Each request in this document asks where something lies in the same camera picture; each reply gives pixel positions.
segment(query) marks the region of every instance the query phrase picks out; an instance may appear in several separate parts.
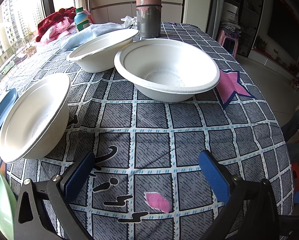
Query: person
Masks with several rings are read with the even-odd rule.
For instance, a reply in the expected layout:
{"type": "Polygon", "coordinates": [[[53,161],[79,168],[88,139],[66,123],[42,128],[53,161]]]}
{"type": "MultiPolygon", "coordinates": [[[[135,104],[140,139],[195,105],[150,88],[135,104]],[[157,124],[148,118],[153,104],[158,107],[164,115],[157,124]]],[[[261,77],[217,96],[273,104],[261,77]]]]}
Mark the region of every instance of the person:
{"type": "MultiPolygon", "coordinates": [[[[293,117],[281,127],[285,142],[287,142],[299,130],[299,109],[294,113],[293,117]]],[[[299,163],[299,144],[286,143],[291,163],[299,163]]]]}

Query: disposable paper bowl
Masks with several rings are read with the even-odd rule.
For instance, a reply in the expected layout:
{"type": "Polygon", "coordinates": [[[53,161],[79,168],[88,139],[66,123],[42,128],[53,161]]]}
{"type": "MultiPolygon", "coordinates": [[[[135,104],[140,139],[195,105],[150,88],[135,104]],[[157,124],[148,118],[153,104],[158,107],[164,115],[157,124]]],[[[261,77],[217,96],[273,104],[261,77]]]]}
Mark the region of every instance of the disposable paper bowl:
{"type": "Polygon", "coordinates": [[[69,116],[70,77],[47,76],[15,102],[0,131],[0,156],[5,163],[40,159],[60,141],[69,116]]]}
{"type": "Polygon", "coordinates": [[[138,33],[137,29],[122,29],[103,34],[73,50],[67,56],[67,60],[76,62],[90,73],[113,68],[116,53],[123,46],[133,42],[138,33]]]}
{"type": "Polygon", "coordinates": [[[117,71],[144,95],[162,102],[180,102],[214,88],[219,68],[204,51],[169,39],[136,41],[119,51],[117,71]]]}

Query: bowl bottom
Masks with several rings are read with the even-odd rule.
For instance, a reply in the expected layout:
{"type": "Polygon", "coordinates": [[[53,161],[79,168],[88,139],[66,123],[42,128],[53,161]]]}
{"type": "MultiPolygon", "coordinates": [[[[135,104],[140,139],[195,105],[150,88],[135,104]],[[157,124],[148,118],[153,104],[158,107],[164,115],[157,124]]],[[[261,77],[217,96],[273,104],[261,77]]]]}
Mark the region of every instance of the bowl bottom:
{"type": "Polygon", "coordinates": [[[158,70],[148,74],[145,80],[161,85],[185,87],[183,80],[172,71],[158,70]]]}
{"type": "Polygon", "coordinates": [[[191,98],[194,95],[194,94],[185,95],[185,94],[165,93],[165,92],[160,92],[160,91],[155,91],[152,89],[144,88],[144,87],[141,87],[136,84],[135,84],[135,87],[145,96],[147,96],[153,100],[166,102],[166,103],[181,102],[181,101],[191,98]]]}

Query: green plate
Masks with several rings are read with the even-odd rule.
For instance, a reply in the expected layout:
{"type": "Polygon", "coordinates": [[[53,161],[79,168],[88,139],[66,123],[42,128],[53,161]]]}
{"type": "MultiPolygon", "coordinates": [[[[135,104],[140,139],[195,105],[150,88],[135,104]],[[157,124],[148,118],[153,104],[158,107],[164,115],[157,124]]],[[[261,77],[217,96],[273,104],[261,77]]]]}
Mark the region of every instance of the green plate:
{"type": "Polygon", "coordinates": [[[13,218],[16,203],[10,186],[0,172],[0,231],[8,240],[14,240],[13,218]]]}

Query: red cloth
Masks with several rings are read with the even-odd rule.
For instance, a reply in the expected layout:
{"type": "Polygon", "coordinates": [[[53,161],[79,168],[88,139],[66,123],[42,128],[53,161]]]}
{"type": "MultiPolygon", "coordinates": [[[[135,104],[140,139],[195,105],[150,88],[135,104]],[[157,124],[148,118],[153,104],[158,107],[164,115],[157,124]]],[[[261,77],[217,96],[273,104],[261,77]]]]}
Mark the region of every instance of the red cloth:
{"type": "Polygon", "coordinates": [[[43,19],[38,25],[38,36],[36,37],[36,42],[40,42],[42,36],[46,33],[46,31],[56,23],[59,23],[64,20],[64,16],[69,17],[70,19],[74,20],[76,15],[75,7],[71,8],[61,8],[58,12],[54,12],[51,15],[48,15],[45,19],[43,19]]]}

